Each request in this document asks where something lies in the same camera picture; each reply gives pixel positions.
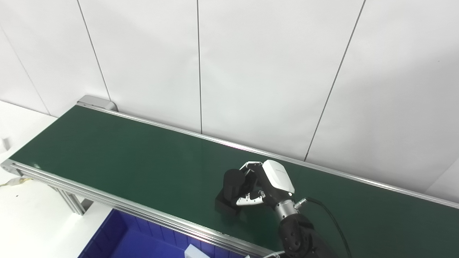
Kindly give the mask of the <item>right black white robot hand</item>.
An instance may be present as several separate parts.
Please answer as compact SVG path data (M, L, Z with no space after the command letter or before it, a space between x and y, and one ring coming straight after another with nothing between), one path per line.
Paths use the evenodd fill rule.
M232 198L238 207L265 204L275 209L283 201L292 201L295 192L284 166L274 160L246 162L240 171L244 175L241 193Z

